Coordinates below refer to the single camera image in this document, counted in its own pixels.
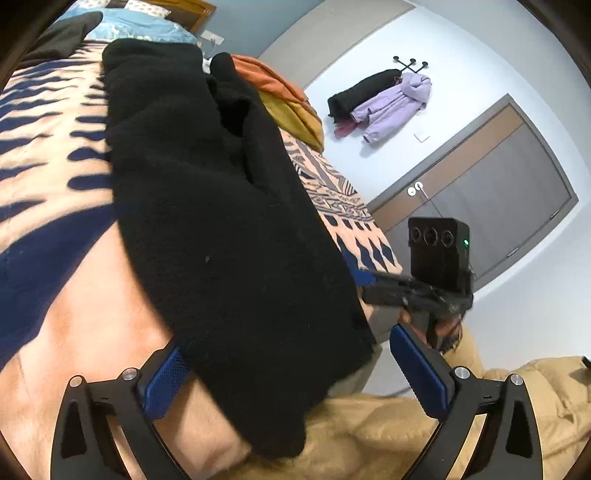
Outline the right hand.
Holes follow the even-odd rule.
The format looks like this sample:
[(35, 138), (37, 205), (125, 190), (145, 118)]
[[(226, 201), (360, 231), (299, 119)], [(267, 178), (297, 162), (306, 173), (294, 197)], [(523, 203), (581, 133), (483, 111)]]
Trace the right hand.
[(399, 322), (408, 325), (428, 347), (447, 353), (462, 339), (462, 315), (436, 317), (428, 312), (408, 312), (402, 309)]

